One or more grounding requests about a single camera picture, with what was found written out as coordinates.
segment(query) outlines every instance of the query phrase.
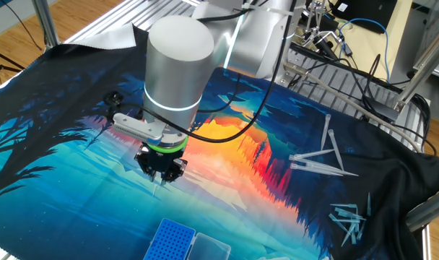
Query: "black cable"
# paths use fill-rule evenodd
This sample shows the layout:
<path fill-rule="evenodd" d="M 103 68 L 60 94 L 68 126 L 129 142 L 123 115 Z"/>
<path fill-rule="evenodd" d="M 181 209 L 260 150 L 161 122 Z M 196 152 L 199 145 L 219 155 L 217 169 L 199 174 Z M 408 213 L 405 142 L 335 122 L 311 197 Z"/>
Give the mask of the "black cable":
<path fill-rule="evenodd" d="M 374 96 L 373 96 L 373 94 L 372 94 L 372 90 L 370 90 L 370 82 L 372 82 L 373 75 L 374 75 L 375 72 L 377 71 L 378 65 L 379 65 L 379 63 L 380 63 L 380 57 L 381 57 L 381 55 L 378 54 L 378 55 L 375 57 L 375 60 L 373 61 L 373 64 L 372 64 L 372 66 L 371 66 L 371 68 L 370 68 L 370 71 L 369 71 L 369 77 L 368 77 L 368 80 L 367 80 L 367 84 L 365 85 L 365 89 L 364 89 L 364 92 L 363 92 L 364 95 L 365 95 L 365 91 L 367 90 L 368 93 L 369 93 L 369 95 L 371 96 L 371 98 L 374 98 Z"/>
<path fill-rule="evenodd" d="M 250 5 L 254 5 L 256 4 L 258 0 L 253 0 Z M 237 17 L 240 17 L 246 13 L 248 13 L 249 11 L 251 11 L 251 9 L 243 9 L 242 11 L 235 13 L 235 14 L 231 14 L 231 15 L 226 15 L 226 16 L 222 16 L 222 17 L 205 17 L 205 18 L 200 18 L 197 19 L 199 22 L 217 22 L 217 21 L 225 21 L 225 20 L 231 20 L 231 19 L 235 19 Z"/>
<path fill-rule="evenodd" d="M 226 109 L 233 102 L 235 96 L 237 95 L 237 93 L 239 91 L 239 85 L 240 85 L 240 78 L 241 77 L 242 77 L 242 75 L 239 74 L 239 76 L 237 77 L 237 83 L 235 84 L 234 94 L 232 94 L 232 97 L 229 99 L 229 102 L 227 102 L 226 105 L 222 106 L 221 108 L 214 109 L 214 110 L 202 110 L 202 109 L 199 109 L 199 110 L 197 110 L 197 113 L 215 113 L 215 112 L 220 112 L 220 111 L 223 111 L 224 109 Z"/>
<path fill-rule="evenodd" d="M 292 4 L 290 5 L 290 10 L 295 9 L 295 5 L 297 3 L 297 0 L 292 0 Z M 292 17 L 289 16 L 287 18 L 287 24 L 285 25 L 285 29 L 284 29 L 284 35 L 287 35 L 289 30 L 290 30 L 290 23 L 292 21 Z M 204 136 L 199 136 L 198 134 L 194 134 L 180 126 L 178 126 L 177 124 L 167 120 L 166 118 L 162 117 L 161 115 L 155 113 L 154 111 L 145 108 L 144 106 L 141 105 L 131 105 L 131 104 L 120 104 L 120 106 L 125 106 L 125 105 L 130 105 L 130 106 L 137 106 L 139 108 L 142 108 L 144 111 L 148 112 L 150 115 L 154 116 L 156 119 L 160 120 L 161 122 L 167 124 L 168 126 L 173 127 L 174 129 L 178 130 L 179 132 L 189 136 L 189 137 L 193 137 L 195 139 L 199 139 L 201 141 L 204 142 L 210 142 L 210 143 L 215 143 L 215 144 L 219 144 L 219 143 L 224 143 L 224 142 L 229 142 L 232 141 L 238 137 L 240 137 L 243 133 L 245 133 L 247 130 L 249 130 L 252 125 L 256 122 L 256 120 L 258 120 L 258 117 L 260 115 L 260 113 L 262 112 L 264 105 L 266 104 L 266 101 L 268 100 L 272 88 L 274 86 L 274 82 L 276 81 L 276 77 L 277 77 L 277 72 L 279 71 L 279 67 L 280 67 L 280 62 L 282 60 L 282 56 L 284 55 L 284 48 L 285 48 L 285 43 L 287 42 L 286 38 L 282 39 L 282 44 L 280 47 L 280 51 L 279 51 L 279 55 L 277 57 L 277 64 L 276 67 L 274 68 L 274 73 L 272 74 L 272 79 L 271 82 L 269 84 L 269 89 L 266 92 L 263 101 L 261 102 L 260 107 L 258 108 L 258 110 L 255 112 L 255 116 L 250 120 L 250 122 L 248 122 L 248 124 L 242 129 L 240 130 L 237 134 L 234 134 L 233 136 L 227 137 L 227 138 L 223 138 L 223 139 L 210 139 L 210 138 L 206 138 Z"/>
<path fill-rule="evenodd" d="M 415 134 L 415 135 L 418 136 L 420 139 L 422 139 L 423 141 L 425 141 L 428 145 L 430 145 L 431 149 L 433 149 L 433 156 L 436 156 L 436 155 L 438 154 L 438 151 L 436 150 L 436 147 L 435 147 L 430 141 L 428 141 L 426 138 L 424 138 L 422 135 L 420 135 L 420 134 L 417 133 L 416 131 L 411 130 L 411 129 L 408 129 L 407 127 L 404 127 L 404 126 L 398 126 L 398 125 L 396 125 L 396 124 L 394 124 L 394 123 L 392 123 L 391 125 L 394 126 L 394 127 L 397 127 L 397 128 L 400 128 L 400 129 L 404 129 L 404 130 L 406 130 L 406 131 L 409 131 L 409 132 Z"/>
<path fill-rule="evenodd" d="M 321 66 L 325 66 L 327 64 L 339 67 L 341 69 L 346 69 L 346 65 L 338 62 L 338 61 L 345 61 L 348 64 L 349 71 L 351 72 L 352 76 L 355 78 L 357 87 L 360 88 L 360 91 L 362 92 L 362 88 L 361 88 L 359 82 L 357 81 L 355 73 L 353 72 L 353 68 L 352 68 L 351 64 L 349 63 L 349 61 L 346 60 L 345 58 L 327 60 L 327 58 L 323 58 L 323 57 L 319 56 L 317 53 L 309 51 L 306 48 L 301 48 L 300 46 L 296 45 L 295 43 L 290 44 L 290 48 L 294 51 L 297 51 L 298 53 L 303 53 L 312 59 L 316 59 L 316 60 L 319 60 L 322 62 L 322 64 L 308 68 L 307 69 L 308 71 L 311 71 L 312 69 L 316 69 L 316 68 L 321 67 Z M 358 70 L 358 71 L 356 71 L 356 73 L 362 77 L 369 77 L 369 74 L 367 74 L 366 72 L 363 72 L 363 71 Z M 401 93 L 401 89 L 399 89 L 398 87 L 395 87 L 394 85 L 402 84 L 403 82 L 389 84 L 387 82 L 381 81 L 381 80 L 376 79 L 376 78 L 373 78 L 372 82 L 380 85 L 381 87 L 386 88 L 387 90 L 393 91 L 393 92 L 398 93 L 398 94 Z M 427 101 L 422 96 L 420 96 L 418 94 L 415 94 L 412 97 L 411 103 L 413 103 L 420 110 L 420 115 L 423 119 L 423 124 L 424 124 L 424 137 L 426 138 L 428 135 L 428 132 L 430 130 L 430 122 L 431 122 L 430 106 L 428 105 Z"/>
<path fill-rule="evenodd" d="M 267 3 L 269 0 L 264 0 L 263 3 L 259 4 L 259 7 L 262 7 L 265 3 Z"/>
<path fill-rule="evenodd" d="M 19 18 L 19 16 L 17 16 L 16 12 L 4 1 L 4 0 L 0 0 L 6 7 L 9 8 L 9 10 L 11 10 L 11 12 L 17 17 L 17 19 L 19 20 L 19 22 L 22 24 L 22 26 L 24 27 L 25 31 L 28 33 L 28 35 L 30 36 L 30 39 L 32 39 L 33 44 L 35 44 L 35 46 L 37 46 L 38 50 L 43 51 L 43 49 L 37 44 L 37 42 L 35 42 L 35 40 L 33 40 L 32 35 L 30 34 L 29 30 L 25 27 L 24 22 L 22 22 L 22 20 Z"/>
<path fill-rule="evenodd" d="M 410 82 L 411 80 L 410 79 L 408 79 L 408 80 L 404 80 L 403 82 L 396 82 L 396 83 L 389 83 L 390 85 L 400 85 L 400 84 L 404 84 L 404 83 L 407 83 L 407 82 Z"/>
<path fill-rule="evenodd" d="M 357 67 L 357 64 L 356 64 L 355 58 L 353 58 L 352 55 L 350 56 L 350 58 L 352 59 L 352 62 L 355 64 L 356 69 L 359 70 L 359 67 Z"/>

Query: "metal rod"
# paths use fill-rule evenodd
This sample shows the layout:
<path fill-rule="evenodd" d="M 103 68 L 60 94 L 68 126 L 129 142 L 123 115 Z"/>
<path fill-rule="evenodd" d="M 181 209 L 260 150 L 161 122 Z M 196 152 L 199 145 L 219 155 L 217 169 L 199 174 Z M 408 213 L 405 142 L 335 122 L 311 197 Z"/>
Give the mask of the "metal rod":
<path fill-rule="evenodd" d="M 37 13 L 38 21 L 45 36 L 45 46 L 48 50 L 60 44 L 56 28 L 54 27 L 53 18 L 46 0 L 32 0 L 33 7 Z"/>
<path fill-rule="evenodd" d="M 420 58 L 419 70 L 410 81 L 409 85 L 398 96 L 395 109 L 399 112 L 402 111 L 404 106 L 411 100 L 414 94 L 417 92 L 417 88 L 422 86 L 428 77 L 433 73 L 436 67 L 439 65 L 439 35 L 423 53 Z"/>
<path fill-rule="evenodd" d="M 439 217 L 439 194 L 409 212 L 406 222 L 409 229 L 415 231 L 436 217 Z"/>

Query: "wire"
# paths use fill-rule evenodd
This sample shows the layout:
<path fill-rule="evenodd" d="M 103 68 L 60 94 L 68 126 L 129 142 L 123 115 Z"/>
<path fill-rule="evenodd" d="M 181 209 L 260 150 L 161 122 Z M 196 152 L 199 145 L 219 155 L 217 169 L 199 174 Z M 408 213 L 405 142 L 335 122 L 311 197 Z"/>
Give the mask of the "wire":
<path fill-rule="evenodd" d="M 397 133 L 399 136 L 403 137 L 404 139 L 406 139 L 414 148 L 414 150 L 416 150 L 418 153 L 421 152 L 420 147 L 414 142 L 414 140 L 412 140 L 409 136 L 407 136 L 404 132 L 399 131 L 399 129 L 395 128 L 394 126 L 392 126 L 389 123 L 386 123 L 385 121 L 383 121 L 382 119 L 380 119 L 379 117 L 373 115 L 371 112 L 365 110 L 363 107 L 361 107 L 360 105 L 352 102 L 350 99 L 348 99 L 347 97 L 340 95 L 340 93 L 338 93 L 336 90 L 333 90 L 331 87 L 329 87 L 325 82 L 323 82 L 322 80 L 320 80 L 318 77 L 312 75 L 311 73 L 306 73 L 306 76 L 312 80 L 314 80 L 315 82 L 319 83 L 320 86 L 322 86 L 323 88 L 325 88 L 328 92 L 334 94 L 335 96 L 337 96 L 338 98 L 342 99 L 344 102 L 346 102 L 347 104 L 350 104 L 352 107 L 356 108 L 358 111 L 362 112 L 364 115 L 366 115 L 367 117 L 377 121 L 380 125 L 385 126 L 386 128 L 392 130 L 393 132 Z"/>
<path fill-rule="evenodd" d="M 388 32 L 386 32 L 386 29 L 383 25 L 381 25 L 380 23 L 372 20 L 372 19 L 365 19 L 365 18 L 354 18 L 351 19 L 348 22 L 345 22 L 344 25 L 342 25 L 340 27 L 340 32 L 342 32 L 343 27 L 345 27 L 346 25 L 348 25 L 349 23 L 355 22 L 355 21 L 365 21 L 365 22 L 372 22 L 375 23 L 376 25 L 378 25 L 379 27 L 381 27 L 383 29 L 383 31 L 385 32 L 386 35 L 386 47 L 385 47 L 385 68 L 386 68 L 386 81 L 390 82 L 390 69 L 388 68 L 388 59 L 387 59 L 387 54 L 388 54 L 388 44 L 389 44 L 389 36 L 388 36 Z M 339 57 L 342 57 L 342 51 L 344 50 L 344 42 L 343 42 L 343 46 L 342 49 L 340 50 L 340 54 Z"/>
<path fill-rule="evenodd" d="M 217 108 L 214 110 L 202 110 L 199 109 L 197 110 L 197 113 L 215 113 L 215 112 L 220 112 L 223 111 L 224 109 L 226 109 L 234 100 L 235 96 L 237 95 L 238 91 L 239 91 L 239 85 L 240 85 L 240 78 L 242 77 L 241 74 L 239 74 L 239 76 L 237 77 L 237 83 L 235 84 L 235 91 L 234 94 L 232 94 L 232 97 L 229 99 L 229 102 L 226 103 L 226 105 L 222 106 L 221 108 Z"/>
<path fill-rule="evenodd" d="M 43 51 L 43 49 L 37 44 L 37 42 L 35 42 L 35 40 L 33 40 L 32 35 L 30 34 L 29 30 L 25 27 L 24 22 L 22 22 L 22 20 L 19 18 L 19 16 L 17 16 L 16 12 L 4 1 L 4 0 L 0 0 L 6 7 L 9 8 L 9 10 L 11 10 L 11 12 L 17 17 L 17 19 L 19 20 L 19 22 L 21 23 L 21 25 L 24 27 L 25 31 L 28 33 L 28 35 L 30 36 L 30 39 L 32 39 L 33 44 L 35 44 L 35 46 L 37 46 L 38 50 Z"/>
<path fill-rule="evenodd" d="M 250 5 L 254 5 L 256 4 L 258 0 L 253 0 Z M 240 17 L 246 13 L 248 13 L 249 11 L 251 11 L 252 9 L 242 9 L 242 11 L 235 13 L 235 14 L 231 14 L 231 15 L 226 15 L 226 16 L 222 16 L 222 17 L 205 17 L 205 18 L 200 18 L 197 19 L 197 21 L 199 22 L 218 22 L 218 21 L 225 21 L 225 20 L 231 20 L 231 19 L 235 19 L 237 17 Z"/>
<path fill-rule="evenodd" d="M 290 5 L 290 10 L 293 10 L 295 8 L 296 3 L 297 3 L 297 0 L 292 0 L 292 4 Z M 289 16 L 287 18 L 287 24 L 285 25 L 284 35 L 288 35 L 288 32 L 290 30 L 290 23 L 291 23 L 291 21 L 292 21 L 292 17 Z M 194 134 L 194 133 L 192 133 L 192 132 L 190 132 L 190 131 L 180 127 L 179 125 L 177 125 L 177 124 L 167 120 L 166 118 L 162 117 L 161 115 L 155 113 L 154 111 L 152 111 L 152 110 L 150 110 L 148 108 L 145 108 L 144 106 L 140 106 L 140 105 L 137 105 L 137 106 L 142 108 L 144 111 L 148 112 L 149 114 L 154 116 L 156 119 L 160 120 L 161 122 L 167 124 L 168 126 L 173 127 L 174 129 L 178 130 L 179 132 L 181 132 L 181 133 L 183 133 L 183 134 L 185 134 L 185 135 L 187 135 L 189 137 L 193 137 L 195 139 L 199 139 L 199 140 L 204 141 L 204 142 L 215 143 L 215 144 L 232 141 L 232 140 L 240 137 L 247 130 L 249 130 L 252 127 L 252 125 L 256 122 L 256 120 L 258 119 L 260 113 L 262 112 L 262 110 L 264 108 L 264 105 L 266 104 L 266 101 L 268 100 L 268 98 L 269 98 L 269 96 L 271 94 L 272 88 L 274 86 L 274 82 L 276 81 L 277 72 L 279 71 L 279 67 L 280 67 L 280 63 L 281 63 L 281 60 L 282 60 L 282 56 L 284 55 L 284 49 L 285 49 L 285 43 L 286 42 L 287 42 L 287 39 L 285 37 L 283 37 L 282 44 L 281 44 L 280 51 L 279 51 L 279 55 L 277 57 L 277 64 L 276 64 L 276 67 L 274 68 L 274 73 L 272 75 L 272 79 L 271 79 L 271 82 L 269 84 L 269 89 L 266 92 L 263 101 L 261 102 L 258 110 L 255 112 L 255 116 L 237 134 L 234 134 L 234 135 L 232 135 L 230 137 L 227 137 L 227 138 L 224 138 L 224 139 L 210 139 L 210 138 L 206 138 L 204 136 L 199 136 L 198 134 Z"/>
<path fill-rule="evenodd" d="M 418 7 L 415 7 L 414 8 L 414 10 L 418 10 L 418 9 L 420 9 L 420 8 L 422 8 L 422 7 L 425 7 L 427 4 L 429 4 L 431 1 L 433 1 L 433 0 L 428 0 L 428 2 L 426 2 L 426 3 L 424 3 L 424 4 L 421 4 L 421 5 L 419 5 Z"/>
<path fill-rule="evenodd" d="M 259 7 L 262 7 L 265 3 L 267 3 L 269 0 L 264 0 L 263 3 L 259 4 Z"/>
<path fill-rule="evenodd" d="M 377 117 L 376 115 L 374 115 L 373 113 L 369 112 L 368 110 L 364 109 L 363 107 L 361 107 L 360 105 L 352 102 L 351 100 L 349 100 L 348 98 L 346 98 L 345 96 L 340 95 L 339 91 L 337 89 L 334 89 L 333 87 L 328 86 L 325 82 L 321 81 L 318 77 L 312 75 L 311 73 L 309 73 L 312 69 L 321 67 L 321 66 L 325 66 L 328 63 L 331 62 L 335 62 L 335 61 L 345 61 L 348 64 L 349 67 L 349 71 L 351 72 L 352 76 L 355 79 L 356 85 L 360 88 L 360 91 L 363 92 L 363 89 L 359 83 L 359 81 L 357 80 L 357 77 L 353 71 L 353 68 L 351 66 L 351 63 L 345 59 L 345 58 L 338 58 L 336 60 L 333 61 L 327 61 L 324 62 L 322 64 L 313 66 L 309 69 L 305 69 L 306 71 L 308 71 L 308 73 L 305 75 L 307 78 L 312 79 L 313 81 L 315 81 L 315 83 L 319 84 L 320 86 L 322 86 L 324 89 L 326 89 L 326 91 L 334 94 L 335 96 L 337 96 L 338 98 L 342 99 L 344 102 L 346 102 L 347 104 L 350 104 L 352 107 L 356 108 L 358 111 L 360 111 L 361 113 L 363 113 L 364 115 L 366 115 L 367 117 L 377 121 L 379 124 L 384 125 L 386 128 L 392 130 L 393 132 L 397 133 L 399 136 L 403 137 L 404 139 L 406 139 L 414 148 L 414 150 L 416 150 L 417 152 L 421 152 L 421 149 L 418 147 L 418 145 L 410 138 L 408 137 L 404 132 L 399 131 L 398 129 L 395 129 L 394 126 L 392 126 L 391 124 L 383 121 L 382 119 L 380 119 L 379 117 Z"/>
<path fill-rule="evenodd" d="M 404 84 L 404 83 L 407 83 L 407 82 L 410 82 L 411 80 L 410 79 L 408 79 L 408 80 L 404 80 L 403 82 L 396 82 L 396 83 L 389 83 L 390 85 L 400 85 L 400 84 Z"/>
<path fill-rule="evenodd" d="M 350 58 L 352 59 L 352 62 L 355 64 L 356 69 L 359 70 L 359 67 L 357 67 L 357 64 L 356 64 L 355 58 L 353 58 L 352 55 L 350 56 Z"/>
<path fill-rule="evenodd" d="M 394 124 L 394 123 L 392 123 L 391 125 L 392 125 L 392 126 L 395 126 L 395 127 L 397 127 L 397 128 L 400 128 L 400 129 L 404 129 L 404 130 L 406 130 L 406 131 L 409 131 L 409 132 L 415 134 L 415 135 L 418 136 L 420 139 L 422 139 L 424 142 L 426 142 L 428 145 L 430 145 L 431 149 L 433 149 L 433 156 L 436 156 L 436 155 L 438 154 L 438 151 L 436 150 L 436 147 L 435 147 L 430 141 L 428 141 L 426 138 L 424 138 L 422 135 L 420 135 L 420 134 L 417 133 L 416 131 L 411 130 L 411 129 L 408 129 L 407 127 L 404 127 L 404 126 L 398 126 L 398 125 L 396 125 L 396 124 Z"/>

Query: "metal frame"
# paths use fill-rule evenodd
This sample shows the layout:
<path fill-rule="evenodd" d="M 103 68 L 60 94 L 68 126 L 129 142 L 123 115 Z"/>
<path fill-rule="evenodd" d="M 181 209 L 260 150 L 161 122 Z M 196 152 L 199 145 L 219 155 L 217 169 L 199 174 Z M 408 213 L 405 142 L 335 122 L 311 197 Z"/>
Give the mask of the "metal frame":
<path fill-rule="evenodd" d="M 54 26 L 48 2 L 46 0 L 32 0 L 32 3 L 35 12 L 37 13 L 43 35 L 45 36 L 46 50 L 59 45 L 58 34 L 56 32 L 56 27 Z"/>
<path fill-rule="evenodd" d="M 46 0 L 32 0 L 32 2 L 35 5 L 35 11 L 37 12 L 40 25 L 45 33 L 45 41 L 47 46 L 53 47 L 58 45 L 59 41 Z M 72 36 L 66 42 L 86 38 L 108 30 L 114 25 L 117 26 L 129 22 L 134 22 L 136 26 L 140 26 L 141 28 L 148 30 L 152 24 L 151 22 L 154 22 L 155 19 L 159 19 L 166 15 L 191 15 L 192 11 L 194 10 L 192 3 L 193 1 L 189 0 L 126 0 L 102 16 L 100 19 L 96 20 L 91 25 Z M 415 78 L 397 98 L 399 102 L 396 104 L 396 108 L 399 110 L 402 110 L 406 105 L 408 105 L 408 102 L 411 96 L 413 96 L 415 93 L 417 87 L 423 84 L 423 82 L 431 75 L 435 66 L 439 64 L 439 37 L 433 43 L 433 48 L 430 47 L 425 55 L 427 58 L 423 60 L 421 68 L 415 75 Z M 434 220 L 438 216 L 439 194 L 413 209 L 407 215 L 407 224 L 413 231 L 423 225 L 426 225 L 428 222 Z"/>
<path fill-rule="evenodd" d="M 430 47 L 423 53 L 422 57 L 418 61 L 419 70 L 412 78 L 407 87 L 398 96 L 398 103 L 395 109 L 402 111 L 402 108 L 411 100 L 411 98 L 417 93 L 417 88 L 423 86 L 425 81 L 435 71 L 439 65 L 439 35 L 434 39 Z"/>

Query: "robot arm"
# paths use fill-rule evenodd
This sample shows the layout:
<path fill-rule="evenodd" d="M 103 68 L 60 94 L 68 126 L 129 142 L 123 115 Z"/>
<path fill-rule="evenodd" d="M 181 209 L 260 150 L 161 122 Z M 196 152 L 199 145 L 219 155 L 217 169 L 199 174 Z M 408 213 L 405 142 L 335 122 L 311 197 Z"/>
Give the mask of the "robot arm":
<path fill-rule="evenodd" d="M 203 24 L 197 19 L 221 17 L 231 11 L 202 2 L 193 18 L 170 16 L 156 21 L 147 43 L 144 107 L 183 129 L 190 129 L 215 68 L 222 66 L 250 77 L 271 75 L 282 39 L 287 37 L 287 15 L 293 13 L 285 10 L 290 9 L 291 3 L 292 0 L 272 0 L 263 9 L 236 19 Z M 300 14 L 301 9 L 295 10 L 291 33 Z M 284 53 L 288 52 L 290 38 Z M 282 67 L 276 69 L 284 74 Z M 180 157 L 187 143 L 185 134 L 148 113 L 144 113 L 144 121 L 120 113 L 113 119 L 116 131 L 142 141 L 135 160 L 152 180 L 156 173 L 161 174 L 162 183 L 183 174 L 187 162 Z"/>

